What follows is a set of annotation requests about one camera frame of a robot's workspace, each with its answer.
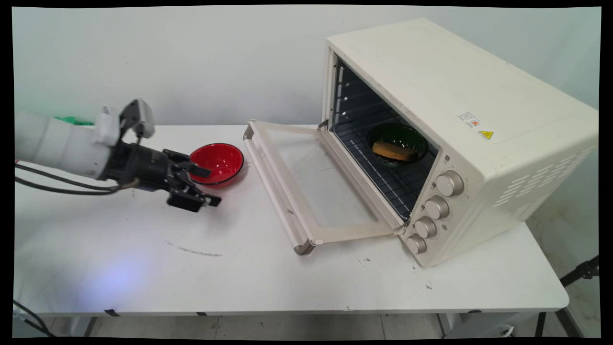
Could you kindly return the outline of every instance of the green object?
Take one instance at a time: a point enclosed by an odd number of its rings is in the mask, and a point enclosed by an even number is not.
[[[77,125],[77,126],[93,126],[94,125],[93,122],[84,120],[82,118],[74,117],[74,116],[67,116],[67,117],[56,116],[55,118],[57,118],[58,120],[62,120],[64,122],[72,123],[73,125]]]
[[[396,168],[421,160],[428,153],[428,141],[413,127],[401,123],[383,123],[368,132],[368,147],[372,149],[377,141],[413,149],[415,154],[408,161],[394,160],[377,155],[383,165]]]

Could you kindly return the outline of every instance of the black cable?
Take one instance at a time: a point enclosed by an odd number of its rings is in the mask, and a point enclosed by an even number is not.
[[[15,167],[19,168],[19,169],[22,169],[22,170],[25,170],[25,171],[29,171],[29,172],[34,173],[34,174],[43,175],[45,177],[49,177],[49,178],[54,179],[54,180],[58,180],[58,181],[61,181],[61,182],[65,182],[67,184],[76,185],[76,186],[83,187],[83,188],[89,188],[89,189],[94,189],[94,190],[113,190],[113,189],[117,188],[117,186],[113,186],[113,187],[98,187],[98,186],[95,186],[95,185],[82,184],[81,182],[65,179],[63,177],[59,177],[57,175],[49,174],[48,172],[44,172],[44,171],[41,171],[41,170],[38,170],[38,169],[30,168],[29,166],[25,166],[25,165],[21,165],[21,164],[17,164],[17,163],[15,163]]]
[[[105,190],[105,191],[99,191],[99,192],[92,192],[89,190],[61,189],[61,188],[48,187],[46,185],[35,184],[33,182],[21,179],[17,176],[15,176],[15,182],[21,183],[22,185],[27,185],[28,187],[46,190],[48,192],[63,193],[63,194],[76,194],[76,195],[109,195],[109,194],[113,194],[117,192],[120,189],[119,187],[115,187],[115,189],[113,190]]]
[[[23,322],[25,322],[26,324],[30,325],[30,327],[32,327],[33,329],[35,329],[35,330],[37,330],[37,331],[39,331],[39,332],[41,332],[41,333],[43,333],[43,334],[45,334],[47,336],[56,336],[55,334],[53,334],[53,333],[51,333],[49,331],[45,331],[44,329],[38,327],[34,322],[32,322],[32,321],[30,321],[28,319],[25,319]]]
[[[23,306],[21,303],[19,303],[19,302],[15,301],[15,300],[13,300],[13,304],[14,304],[14,305],[16,305],[16,306],[18,306],[18,307],[19,307],[21,310],[23,310],[24,312],[27,312],[27,313],[28,313],[28,314],[29,314],[31,317],[33,317],[33,318],[36,320],[36,322],[38,322],[38,323],[39,323],[39,328],[40,328],[40,331],[41,331],[41,332],[45,333],[45,334],[46,334],[46,335],[48,335],[48,336],[55,336],[55,335],[53,335],[53,333],[51,333],[51,332],[49,331],[49,329],[47,328],[47,325],[45,325],[45,322],[43,322],[43,321],[40,319],[40,317],[39,317],[38,315],[36,315],[36,314],[35,314],[33,311],[31,311],[30,309],[28,309],[28,308],[24,307],[24,306]],[[33,327],[34,327],[34,326],[36,326],[36,325],[34,325],[34,324],[31,322],[31,321],[29,321],[29,320],[27,320],[27,319],[26,319],[26,323],[27,323],[27,324],[30,324],[30,325],[31,325],[31,326],[33,326]]]

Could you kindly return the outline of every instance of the table leg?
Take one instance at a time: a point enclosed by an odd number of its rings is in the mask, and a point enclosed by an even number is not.
[[[91,317],[86,316],[65,318],[62,324],[54,324],[51,332],[59,332],[58,336],[85,336],[90,321]]]
[[[529,319],[535,313],[533,312],[488,312],[488,313],[471,313],[465,314],[465,320],[461,323],[457,322],[457,317],[453,317],[455,325],[449,333],[445,332],[444,339],[457,338],[488,338],[496,337],[515,326],[521,321]],[[439,314],[443,330],[445,324],[443,319],[448,319],[447,314]]]

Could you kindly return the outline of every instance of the oven door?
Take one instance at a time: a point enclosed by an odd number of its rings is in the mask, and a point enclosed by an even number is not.
[[[243,137],[299,255],[324,243],[393,235],[398,228],[326,135],[251,120]]]

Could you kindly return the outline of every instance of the oven door handle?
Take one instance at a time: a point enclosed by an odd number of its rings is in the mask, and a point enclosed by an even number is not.
[[[285,229],[285,232],[287,233],[287,236],[289,237],[289,240],[292,243],[292,246],[294,247],[294,252],[296,252],[298,255],[307,255],[313,250],[315,246],[313,243],[311,243],[311,241],[307,238],[307,236],[305,236],[306,241],[302,241],[302,239],[300,238],[300,235],[297,234],[297,231],[299,230],[295,229],[295,227],[292,226],[292,221],[287,215],[287,208],[283,206],[283,202],[281,201],[281,198],[278,194],[278,190],[277,188],[275,188],[273,182],[271,181],[270,176],[264,167],[264,162],[262,161],[262,158],[259,156],[257,152],[257,148],[255,144],[253,143],[253,134],[254,134],[253,129],[251,128],[251,125],[249,124],[249,126],[247,126],[247,129],[245,131],[245,134],[243,135],[243,142],[245,143],[245,147],[247,148],[247,151],[249,152],[249,156],[251,156],[251,160],[253,161],[253,164],[256,167],[257,173],[260,176],[262,183],[264,184],[264,188],[266,188],[266,191],[268,192],[270,200],[272,201],[273,206],[275,207],[276,213],[279,215],[279,218],[281,219],[283,228]]]

